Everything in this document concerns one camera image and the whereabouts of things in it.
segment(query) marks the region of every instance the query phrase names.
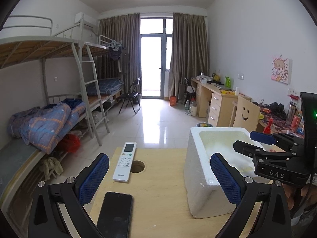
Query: chair seat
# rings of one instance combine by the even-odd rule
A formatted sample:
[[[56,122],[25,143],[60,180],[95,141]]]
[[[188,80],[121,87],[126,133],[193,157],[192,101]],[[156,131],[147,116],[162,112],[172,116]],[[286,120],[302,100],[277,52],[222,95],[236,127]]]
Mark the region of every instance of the chair seat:
[[[138,95],[139,95],[139,93],[138,93],[138,92],[133,92],[133,93],[124,93],[124,94],[120,95],[120,97],[119,97],[119,98],[122,98],[122,99],[125,99],[125,98],[131,98],[131,99],[133,99],[133,98],[136,98]]]

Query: round hole in table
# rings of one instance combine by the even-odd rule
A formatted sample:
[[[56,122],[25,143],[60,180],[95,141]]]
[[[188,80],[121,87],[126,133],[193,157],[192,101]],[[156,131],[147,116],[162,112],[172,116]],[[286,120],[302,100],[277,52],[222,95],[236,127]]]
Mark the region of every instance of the round hole in table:
[[[142,161],[134,160],[131,166],[131,173],[140,173],[144,170],[145,164]]]

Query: cartoon painting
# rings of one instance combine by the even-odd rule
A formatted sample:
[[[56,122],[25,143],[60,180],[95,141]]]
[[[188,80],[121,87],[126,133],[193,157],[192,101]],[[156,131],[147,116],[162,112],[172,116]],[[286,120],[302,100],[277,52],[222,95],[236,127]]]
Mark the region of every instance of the cartoon painting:
[[[281,55],[274,59],[271,79],[285,84],[289,83],[290,67],[288,58],[283,59]]]

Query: remote control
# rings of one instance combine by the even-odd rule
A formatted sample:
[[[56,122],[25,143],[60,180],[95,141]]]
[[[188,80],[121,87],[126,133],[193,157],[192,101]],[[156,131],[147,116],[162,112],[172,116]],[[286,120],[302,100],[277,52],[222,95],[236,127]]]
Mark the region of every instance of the remote control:
[[[136,142],[126,142],[124,144],[114,175],[112,177],[114,181],[129,181],[130,169],[132,166],[136,147]]]

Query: cartoon girl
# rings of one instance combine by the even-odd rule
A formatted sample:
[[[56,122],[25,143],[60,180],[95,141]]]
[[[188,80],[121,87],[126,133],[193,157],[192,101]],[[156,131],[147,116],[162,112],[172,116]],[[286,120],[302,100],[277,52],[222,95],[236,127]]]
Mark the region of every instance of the cartoon girl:
[[[285,64],[285,61],[281,57],[275,59],[273,64],[274,67],[272,69],[272,74],[276,76],[276,81],[283,81],[286,82],[288,79],[288,65]]]

